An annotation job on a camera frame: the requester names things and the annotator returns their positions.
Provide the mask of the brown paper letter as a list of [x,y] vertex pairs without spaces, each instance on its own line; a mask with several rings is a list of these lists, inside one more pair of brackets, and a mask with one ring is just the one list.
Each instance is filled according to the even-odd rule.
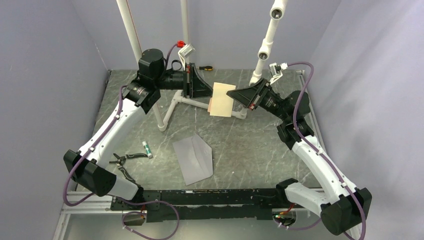
[[227,95],[228,91],[235,90],[232,84],[214,82],[212,97],[209,103],[209,115],[214,117],[231,117],[234,100]]

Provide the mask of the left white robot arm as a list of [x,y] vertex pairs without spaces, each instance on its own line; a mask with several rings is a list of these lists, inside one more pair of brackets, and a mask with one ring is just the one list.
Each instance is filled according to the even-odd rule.
[[68,170],[68,182],[74,181],[99,197],[122,198],[131,210],[143,205],[143,187],[118,177],[106,167],[117,145],[135,124],[144,120],[161,98],[162,90],[181,90],[183,96],[189,98],[212,96],[212,87],[200,77],[195,64],[187,62],[194,50],[190,44],[180,48],[179,70],[168,68],[163,52],[157,48],[141,54],[135,79],[119,90],[118,103],[108,119],[77,151],[65,153],[63,160]]

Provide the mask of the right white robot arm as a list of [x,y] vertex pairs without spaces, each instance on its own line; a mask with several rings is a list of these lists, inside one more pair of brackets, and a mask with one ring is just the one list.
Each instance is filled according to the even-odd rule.
[[281,98],[264,78],[243,89],[229,90],[227,96],[255,110],[258,107],[279,118],[280,140],[308,167],[320,184],[321,191],[290,178],[275,187],[273,201],[287,208],[299,205],[319,217],[333,235],[345,234],[351,240],[363,240],[366,219],[372,202],[367,188],[359,189],[345,176],[321,146],[317,135],[305,120],[310,113],[310,99],[305,89]]

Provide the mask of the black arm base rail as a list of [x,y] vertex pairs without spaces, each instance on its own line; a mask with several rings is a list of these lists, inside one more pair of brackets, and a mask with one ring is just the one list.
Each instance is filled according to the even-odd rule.
[[275,188],[145,190],[146,206],[135,206],[114,197],[112,211],[143,211],[148,223],[173,220],[271,220],[291,212],[295,204]]

